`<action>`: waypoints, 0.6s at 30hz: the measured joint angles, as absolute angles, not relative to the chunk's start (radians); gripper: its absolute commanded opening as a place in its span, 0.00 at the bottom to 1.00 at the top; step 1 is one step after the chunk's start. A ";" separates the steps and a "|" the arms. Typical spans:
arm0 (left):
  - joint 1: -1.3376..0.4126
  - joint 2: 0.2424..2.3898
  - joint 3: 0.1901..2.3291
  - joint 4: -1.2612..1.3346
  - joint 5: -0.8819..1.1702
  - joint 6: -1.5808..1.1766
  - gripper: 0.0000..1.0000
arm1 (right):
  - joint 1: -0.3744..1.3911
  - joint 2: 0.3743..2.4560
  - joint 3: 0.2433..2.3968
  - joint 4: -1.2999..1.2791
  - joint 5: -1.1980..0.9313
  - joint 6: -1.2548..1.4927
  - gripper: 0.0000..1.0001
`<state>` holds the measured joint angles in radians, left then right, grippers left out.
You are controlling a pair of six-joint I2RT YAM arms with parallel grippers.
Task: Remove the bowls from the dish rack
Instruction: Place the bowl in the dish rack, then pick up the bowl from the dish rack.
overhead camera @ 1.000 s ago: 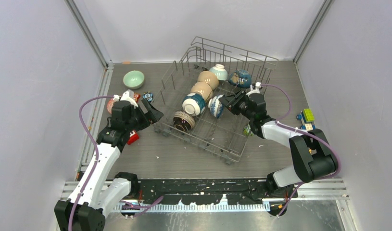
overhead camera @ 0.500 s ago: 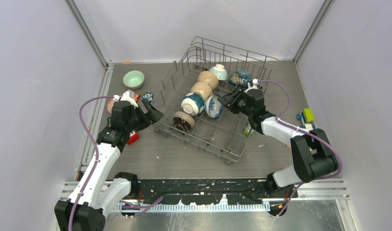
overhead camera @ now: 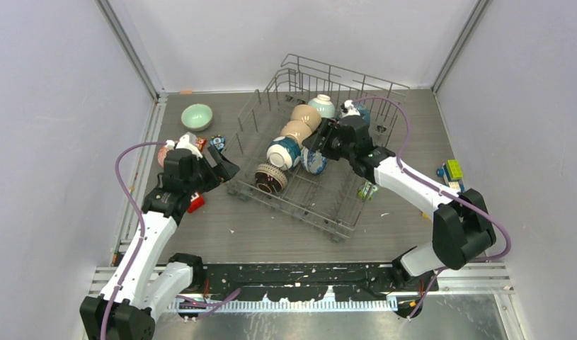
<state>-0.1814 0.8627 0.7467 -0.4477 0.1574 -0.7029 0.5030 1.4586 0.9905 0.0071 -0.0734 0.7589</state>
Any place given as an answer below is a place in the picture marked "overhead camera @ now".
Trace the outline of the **blue floral white bowl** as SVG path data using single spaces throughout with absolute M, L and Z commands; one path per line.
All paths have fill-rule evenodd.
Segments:
M 321 174 L 328 164 L 328 159 L 320 151 L 311 151 L 307 147 L 301 150 L 301 164 L 304 170 L 312 175 Z

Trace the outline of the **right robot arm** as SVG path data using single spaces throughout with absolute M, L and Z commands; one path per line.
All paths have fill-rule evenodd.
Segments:
M 393 151 L 374 144 L 360 116 L 347 115 L 339 121 L 324 118 L 303 145 L 327 159 L 348 160 L 358 176 L 398 194 L 430 217 L 431 241 L 392 261 L 392 281 L 398 289 L 411 290 L 429 271 L 458 270 L 496 243 L 478 191 L 459 193 L 406 167 Z

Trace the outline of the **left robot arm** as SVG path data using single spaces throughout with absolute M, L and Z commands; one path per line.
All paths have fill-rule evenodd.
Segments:
M 197 147 L 174 147 L 166 155 L 156 187 L 141 206 L 132 206 L 139 227 L 126 254 L 100 293 L 85 297 L 79 309 L 89 339 L 151 339 L 158 318 L 177 295 L 204 287 L 206 271 L 195 255 L 177 253 L 156 279 L 151 276 L 193 195 L 215 189 L 240 170 L 216 147 L 208 151 L 215 165 Z

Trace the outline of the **pale green celadon bowl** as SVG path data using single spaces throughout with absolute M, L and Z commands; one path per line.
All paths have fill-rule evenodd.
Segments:
M 201 103 L 190 105 L 181 113 L 181 123 L 190 131 L 206 130 L 212 123 L 212 119 L 211 107 Z

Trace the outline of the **brown ribbed bowl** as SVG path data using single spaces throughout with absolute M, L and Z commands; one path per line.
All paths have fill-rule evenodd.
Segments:
M 279 193 L 288 183 L 285 173 L 269 163 L 261 163 L 255 171 L 256 187 L 266 193 Z

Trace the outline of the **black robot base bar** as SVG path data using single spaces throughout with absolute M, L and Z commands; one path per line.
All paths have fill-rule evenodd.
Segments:
M 195 281 L 184 293 L 205 302 L 222 301 L 233 292 L 239 302 L 389 302 L 394 293 L 401 317 L 417 315 L 424 293 L 432 288 L 433 272 L 410 276 L 391 263 L 209 263 L 199 261 Z

